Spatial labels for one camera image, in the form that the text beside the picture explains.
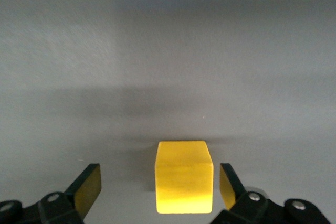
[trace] yellow block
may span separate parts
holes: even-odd
[[[163,141],[155,161],[156,209],[161,214],[212,211],[214,165],[204,141]]]

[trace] screw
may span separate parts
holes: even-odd
[[[260,201],[260,196],[256,193],[250,193],[248,196],[250,197],[251,200]]]
[[[7,203],[0,208],[0,212],[5,212],[7,210],[10,210],[12,208],[12,206],[14,206],[13,202]]]
[[[58,197],[59,197],[58,194],[53,194],[53,195],[49,196],[48,201],[49,201],[49,202],[53,202],[53,201],[55,201],[56,199],[58,199]]]
[[[305,210],[306,209],[306,206],[302,202],[300,202],[300,201],[297,201],[297,200],[293,201],[292,204],[298,210]]]

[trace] gray surface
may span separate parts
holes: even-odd
[[[335,0],[0,0],[0,199],[91,162],[86,223],[208,223],[218,165],[336,222]],[[214,211],[159,215],[157,143],[204,139]]]

